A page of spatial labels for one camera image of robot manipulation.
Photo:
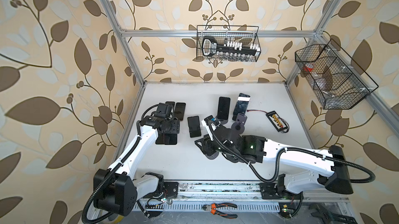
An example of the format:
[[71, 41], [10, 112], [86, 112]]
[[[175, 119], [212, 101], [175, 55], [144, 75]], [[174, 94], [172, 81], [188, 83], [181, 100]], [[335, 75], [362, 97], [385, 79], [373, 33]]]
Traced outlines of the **red-edged black phone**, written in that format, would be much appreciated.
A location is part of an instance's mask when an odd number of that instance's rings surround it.
[[165, 134], [160, 133], [157, 140], [155, 141], [156, 145], [176, 145], [177, 144], [177, 134]]

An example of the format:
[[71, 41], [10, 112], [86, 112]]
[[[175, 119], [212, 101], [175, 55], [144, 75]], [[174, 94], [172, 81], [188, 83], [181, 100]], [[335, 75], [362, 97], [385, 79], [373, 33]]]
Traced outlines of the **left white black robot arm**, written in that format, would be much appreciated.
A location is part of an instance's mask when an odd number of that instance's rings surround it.
[[114, 214], [126, 217], [143, 197], [167, 195], [163, 175], [148, 172], [139, 179], [134, 176], [147, 149], [158, 139], [176, 144], [180, 123], [174, 111], [171, 103], [158, 103], [145, 110], [136, 123], [136, 136], [123, 153], [108, 169], [99, 169], [94, 175], [94, 190], [81, 216], [83, 223], [97, 224]]

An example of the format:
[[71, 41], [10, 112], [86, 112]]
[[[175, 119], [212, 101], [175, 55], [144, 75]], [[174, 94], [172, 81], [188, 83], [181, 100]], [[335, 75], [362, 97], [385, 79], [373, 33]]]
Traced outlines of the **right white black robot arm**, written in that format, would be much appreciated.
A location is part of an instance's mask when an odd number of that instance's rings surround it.
[[265, 137], [243, 136], [247, 117], [239, 114], [231, 128], [209, 116], [202, 121], [207, 134], [194, 143], [210, 160], [222, 154], [232, 163], [243, 163], [260, 180], [261, 191], [279, 199], [303, 200], [305, 191], [324, 188], [353, 194], [352, 184], [371, 183], [375, 174], [346, 160], [341, 147], [312, 150], [290, 147]]

